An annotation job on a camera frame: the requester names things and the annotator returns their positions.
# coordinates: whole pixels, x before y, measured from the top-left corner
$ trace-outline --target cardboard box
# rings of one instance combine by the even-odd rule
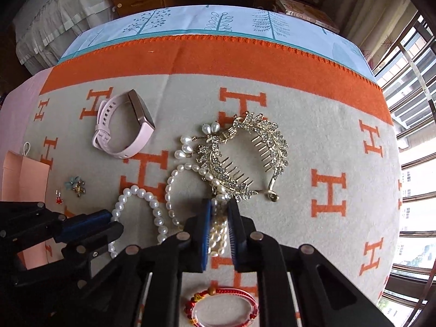
[[[1,201],[45,202],[49,169],[42,162],[8,151],[3,162]],[[18,257],[27,269],[47,264],[45,242],[20,252]]]
[[[289,16],[304,19],[317,26],[328,29],[334,33],[339,33],[336,24],[319,9],[303,4],[295,0],[275,0],[278,11],[282,11]]]

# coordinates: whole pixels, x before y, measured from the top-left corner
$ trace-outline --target window bar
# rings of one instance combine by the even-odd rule
[[[409,62],[409,65],[411,66],[411,69],[413,70],[413,72],[415,73],[416,77],[418,78],[419,84],[422,87],[422,90],[424,91],[424,94],[426,95],[426,98],[429,102],[429,106],[430,109],[432,111],[433,114],[433,119],[436,122],[436,106],[435,106],[435,102],[432,98],[432,95],[426,85],[426,82],[424,81],[424,78],[421,75],[421,72],[419,71],[418,67],[416,66],[416,64],[412,61],[409,53],[406,51],[406,49],[404,49],[404,47],[401,45],[401,43],[398,45],[398,48],[400,48],[400,50],[402,51],[403,55],[406,57],[407,61]]]
[[[433,263],[433,268],[430,272],[430,276],[429,279],[427,280],[426,285],[424,286],[424,288],[422,289],[422,294],[418,299],[418,302],[416,303],[415,307],[413,308],[413,311],[411,312],[411,314],[409,315],[408,319],[406,322],[404,322],[403,327],[407,327],[409,325],[409,323],[411,322],[411,320],[413,320],[413,318],[415,317],[417,311],[421,308],[422,309],[422,302],[426,299],[427,295],[429,294],[429,290],[433,284],[433,278],[435,276],[436,273],[436,259]]]
[[[427,84],[431,85],[433,82],[436,81],[436,74],[433,75],[428,81]],[[399,110],[404,104],[414,99],[416,96],[418,96],[422,92],[422,87],[418,88],[417,90],[409,93],[404,98],[400,99],[397,103],[395,103],[391,108],[389,108],[389,112],[394,113],[397,110]]]
[[[399,45],[401,44],[401,41],[403,40],[403,38],[407,35],[407,33],[409,32],[409,30],[411,30],[411,28],[413,27],[413,25],[415,24],[416,21],[418,21],[418,18],[421,14],[419,13],[419,11],[413,16],[412,20],[409,22],[409,24],[406,26],[406,28],[404,28],[403,32],[398,36],[398,38],[396,39],[396,41],[394,41],[394,43],[391,45],[391,47],[389,48],[389,50],[384,54],[383,58],[381,58],[381,60],[379,61],[379,63],[376,65],[376,67],[373,69],[374,71],[374,75],[377,76],[377,74],[382,70],[381,64],[383,63],[383,61],[392,53],[392,51]]]
[[[391,295],[391,294],[388,294],[385,292],[383,292],[381,297],[384,297],[386,300],[391,300],[391,301],[396,302],[398,304],[402,304],[402,305],[412,307],[412,308],[415,307],[415,305],[416,305],[416,302],[414,302],[414,301],[410,301],[410,300],[404,299],[402,297]],[[421,304],[419,309],[422,310],[425,306],[426,306],[425,304]]]
[[[411,162],[407,162],[404,165],[401,166],[401,170],[404,171],[406,169],[421,165],[421,164],[425,164],[426,162],[429,162],[431,160],[436,159],[436,153],[432,153],[430,155],[421,157],[420,159],[417,159],[415,161],[411,161]]]
[[[412,195],[412,196],[405,196],[403,198],[403,203],[411,203],[414,201],[424,201],[426,199],[432,199],[432,198],[436,198],[436,192],[430,192],[430,193]]]
[[[436,231],[401,231],[400,237],[436,237]]]
[[[416,123],[414,126],[410,127],[409,129],[405,130],[404,132],[399,133],[397,135],[397,140],[400,140],[402,138],[405,138],[406,136],[412,135],[433,122],[434,122],[433,115],[429,114],[419,123]]]
[[[392,269],[400,270],[402,272],[424,274],[424,275],[429,275],[430,272],[432,271],[430,268],[414,267],[411,265],[403,265],[403,264],[397,264],[397,263],[394,263],[392,265]]]
[[[432,38],[424,45],[424,47],[421,49],[421,51],[415,55],[415,57],[412,59],[413,62],[416,62],[429,48],[430,45],[435,41],[435,36],[432,36]],[[410,65],[405,65],[391,80],[389,80],[384,86],[383,86],[383,90],[387,89],[388,87],[390,87],[391,85],[394,84],[394,82],[396,80],[398,80],[398,78],[400,78],[400,76],[402,76],[402,74],[409,68]]]

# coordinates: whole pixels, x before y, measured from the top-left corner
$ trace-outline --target screw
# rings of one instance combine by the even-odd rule
[[[82,245],[80,245],[80,246],[76,247],[76,251],[80,254],[84,254],[84,253],[86,253],[86,248],[83,247]]]
[[[261,241],[263,239],[263,233],[259,231],[253,231],[250,233],[250,238],[255,241]]]
[[[128,255],[135,255],[138,252],[139,252],[139,247],[136,246],[135,244],[131,244],[130,246],[126,247],[126,253]]]
[[[176,237],[177,237],[177,240],[180,240],[180,241],[186,241],[186,240],[189,240],[190,235],[189,235],[189,233],[187,233],[186,231],[182,231],[182,232],[179,232],[179,233],[176,235]]]
[[[312,253],[315,252],[315,249],[313,248],[313,246],[311,246],[310,244],[303,244],[300,247],[300,250],[305,254],[305,255],[311,255]]]
[[[86,281],[84,281],[84,280],[79,280],[79,281],[77,282],[77,287],[78,287],[79,289],[82,289],[85,285],[86,285]]]

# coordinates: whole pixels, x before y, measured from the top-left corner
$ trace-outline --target window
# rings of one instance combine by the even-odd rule
[[[428,129],[422,131],[436,122],[431,111],[436,100],[436,39],[419,13],[373,72],[391,113],[402,164],[401,231],[392,274],[396,279],[398,275],[416,279],[414,290],[402,287],[401,293],[408,295],[385,290],[377,306],[395,327],[403,327],[410,325],[426,304],[424,300],[416,307],[421,294],[416,284],[420,279],[424,286],[436,258],[436,137],[429,140]],[[398,281],[401,278],[390,286],[398,286]]]

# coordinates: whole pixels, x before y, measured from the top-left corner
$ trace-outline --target pearl necklace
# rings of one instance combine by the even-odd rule
[[[208,173],[205,169],[200,168],[199,165],[186,163],[184,165],[177,166],[177,170],[171,173],[171,177],[168,178],[168,185],[165,188],[165,200],[166,208],[168,209],[168,216],[173,218],[173,224],[178,227],[180,222],[175,218],[175,213],[173,210],[173,205],[171,204],[171,193],[173,188],[171,187],[176,180],[176,176],[184,170],[193,170],[203,177],[203,180],[209,181],[212,186],[215,187],[217,194],[211,199],[212,205],[212,220],[211,229],[209,233],[209,248],[208,253],[212,257],[218,257],[224,254],[225,247],[227,246],[227,219],[225,216],[225,211],[227,208],[227,201],[229,199],[228,194],[225,192],[225,187],[221,185],[217,178]]]
[[[150,207],[153,209],[154,216],[154,224],[158,227],[158,243],[162,243],[166,240],[166,234],[168,233],[168,227],[164,225],[164,219],[162,218],[162,211],[159,209],[159,201],[151,192],[147,192],[143,188],[139,188],[136,184],[131,186],[130,188],[125,188],[123,190],[123,194],[118,197],[118,201],[115,204],[115,209],[112,210],[112,218],[111,221],[119,221],[121,217],[121,213],[124,210],[124,205],[127,203],[127,198],[136,194],[139,198],[145,199]],[[115,251],[115,241],[110,242],[108,244],[108,251],[110,252],[110,256],[115,258],[117,256],[117,252]]]

